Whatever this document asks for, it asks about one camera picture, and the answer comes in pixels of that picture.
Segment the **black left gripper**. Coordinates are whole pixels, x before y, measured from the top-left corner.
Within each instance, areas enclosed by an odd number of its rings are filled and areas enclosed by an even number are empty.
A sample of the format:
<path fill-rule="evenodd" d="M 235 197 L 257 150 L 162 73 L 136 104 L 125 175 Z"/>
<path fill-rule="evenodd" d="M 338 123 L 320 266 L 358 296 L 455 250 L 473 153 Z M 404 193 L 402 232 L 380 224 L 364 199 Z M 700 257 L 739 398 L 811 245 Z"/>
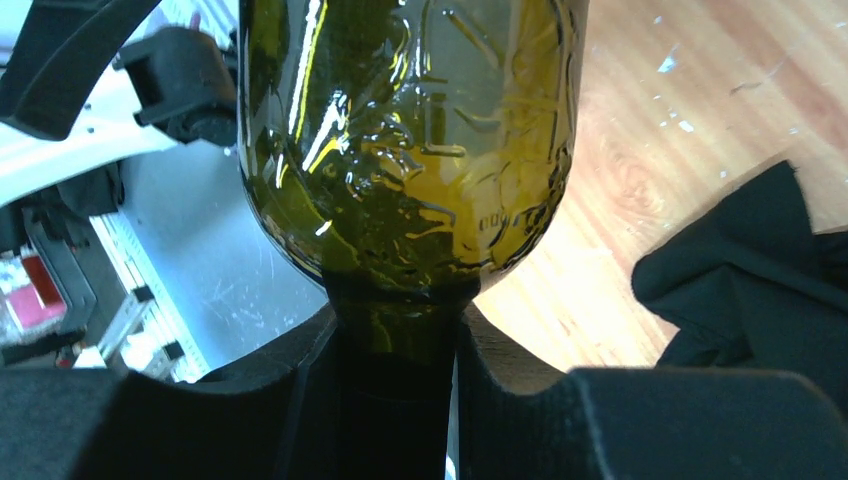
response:
<path fill-rule="evenodd" d="M 1 122 L 36 139 L 68 138 L 100 76 L 158 0 L 35 1 L 1 78 Z M 187 144 L 237 141 L 236 47 L 164 27 L 121 48 L 142 127 Z"/>

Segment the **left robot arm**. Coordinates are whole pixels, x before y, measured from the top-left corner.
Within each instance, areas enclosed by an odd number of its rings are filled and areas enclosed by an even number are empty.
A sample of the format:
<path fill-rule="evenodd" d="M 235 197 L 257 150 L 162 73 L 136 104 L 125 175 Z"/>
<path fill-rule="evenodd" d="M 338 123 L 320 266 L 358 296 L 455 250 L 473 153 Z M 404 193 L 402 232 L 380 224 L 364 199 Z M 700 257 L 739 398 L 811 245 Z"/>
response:
<path fill-rule="evenodd" d="M 238 26 L 236 1 L 163 1 L 125 41 L 145 40 L 171 26 L 199 29 L 224 46 Z M 1 204 L 3 206 L 43 188 L 115 160 L 162 151 L 177 142 L 152 126 L 141 127 L 133 113 L 141 108 L 128 74 L 107 66 L 64 141 L 36 139 L 1 126 Z"/>

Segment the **dark green wine bottle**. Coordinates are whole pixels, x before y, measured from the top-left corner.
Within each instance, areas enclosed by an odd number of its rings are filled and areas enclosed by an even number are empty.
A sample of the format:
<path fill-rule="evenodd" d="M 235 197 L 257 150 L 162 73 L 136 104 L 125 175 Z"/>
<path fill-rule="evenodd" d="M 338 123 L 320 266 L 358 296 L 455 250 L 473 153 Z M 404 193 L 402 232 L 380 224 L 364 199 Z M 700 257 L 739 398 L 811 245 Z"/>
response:
<path fill-rule="evenodd" d="M 337 479 L 440 479 L 461 318 L 548 230 L 585 1 L 243 1 L 252 209 L 337 318 Z"/>

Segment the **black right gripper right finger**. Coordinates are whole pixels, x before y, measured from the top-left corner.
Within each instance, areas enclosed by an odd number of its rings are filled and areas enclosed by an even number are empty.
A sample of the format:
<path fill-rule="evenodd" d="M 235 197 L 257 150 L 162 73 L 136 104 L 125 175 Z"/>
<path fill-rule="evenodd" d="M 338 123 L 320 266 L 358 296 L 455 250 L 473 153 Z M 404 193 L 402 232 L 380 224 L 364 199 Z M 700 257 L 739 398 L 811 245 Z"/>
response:
<path fill-rule="evenodd" d="M 843 479 L 847 428 L 795 374 L 561 372 L 466 310 L 458 348 L 463 479 Z"/>

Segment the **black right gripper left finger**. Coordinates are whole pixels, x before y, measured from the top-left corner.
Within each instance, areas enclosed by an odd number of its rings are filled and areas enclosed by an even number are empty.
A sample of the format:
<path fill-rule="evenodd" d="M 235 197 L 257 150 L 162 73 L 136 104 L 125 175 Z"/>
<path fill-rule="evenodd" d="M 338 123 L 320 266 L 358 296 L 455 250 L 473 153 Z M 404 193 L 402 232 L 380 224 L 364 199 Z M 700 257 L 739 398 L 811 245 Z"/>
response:
<path fill-rule="evenodd" d="M 334 479 L 336 318 L 196 383 L 107 369 L 1 373 L 5 479 Z"/>

